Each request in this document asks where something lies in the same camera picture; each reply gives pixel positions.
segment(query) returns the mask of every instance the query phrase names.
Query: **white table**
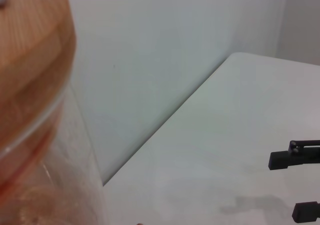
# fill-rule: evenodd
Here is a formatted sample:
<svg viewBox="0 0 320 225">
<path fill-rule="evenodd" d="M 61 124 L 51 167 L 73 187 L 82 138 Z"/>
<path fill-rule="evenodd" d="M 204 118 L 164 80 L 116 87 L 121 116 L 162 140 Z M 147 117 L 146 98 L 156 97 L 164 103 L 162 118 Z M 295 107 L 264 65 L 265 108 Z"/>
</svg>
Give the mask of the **white table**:
<svg viewBox="0 0 320 225">
<path fill-rule="evenodd" d="M 235 53 L 106 184 L 110 225 L 294 225 L 320 164 L 270 171 L 290 140 L 320 140 L 320 66 Z"/>
</svg>

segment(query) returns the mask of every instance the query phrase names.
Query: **wooden lid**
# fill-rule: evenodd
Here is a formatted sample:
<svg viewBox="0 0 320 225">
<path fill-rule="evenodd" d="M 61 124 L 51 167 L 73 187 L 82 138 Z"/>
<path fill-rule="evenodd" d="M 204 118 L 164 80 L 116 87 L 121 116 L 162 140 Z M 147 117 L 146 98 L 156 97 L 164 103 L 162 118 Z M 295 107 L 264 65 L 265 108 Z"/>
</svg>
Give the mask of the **wooden lid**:
<svg viewBox="0 0 320 225">
<path fill-rule="evenodd" d="M 73 34 L 68 0 L 7 0 L 0 8 L 0 104 L 45 71 Z"/>
</svg>

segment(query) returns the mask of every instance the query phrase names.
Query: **black object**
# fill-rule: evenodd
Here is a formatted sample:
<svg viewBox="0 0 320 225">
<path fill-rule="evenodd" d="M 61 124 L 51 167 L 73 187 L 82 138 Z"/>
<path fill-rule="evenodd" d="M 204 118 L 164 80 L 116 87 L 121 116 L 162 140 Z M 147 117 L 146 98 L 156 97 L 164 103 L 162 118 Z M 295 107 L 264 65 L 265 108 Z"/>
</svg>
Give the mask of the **black object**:
<svg viewBox="0 0 320 225">
<path fill-rule="evenodd" d="M 297 223 L 315 222 L 320 217 L 320 204 L 316 201 L 296 203 L 292 213 L 293 220 Z"/>
<path fill-rule="evenodd" d="M 275 151 L 270 154 L 269 169 L 277 170 L 287 169 L 288 166 L 294 165 L 320 164 L 320 148 L 316 146 L 320 146 L 320 140 L 291 141 L 288 151 Z"/>
<path fill-rule="evenodd" d="M 271 152 L 269 169 L 287 169 L 302 164 L 320 164 L 320 140 L 290 141 L 288 151 Z M 296 223 L 315 222 L 320 218 L 320 204 L 316 201 L 296 203 L 292 218 Z"/>
</svg>

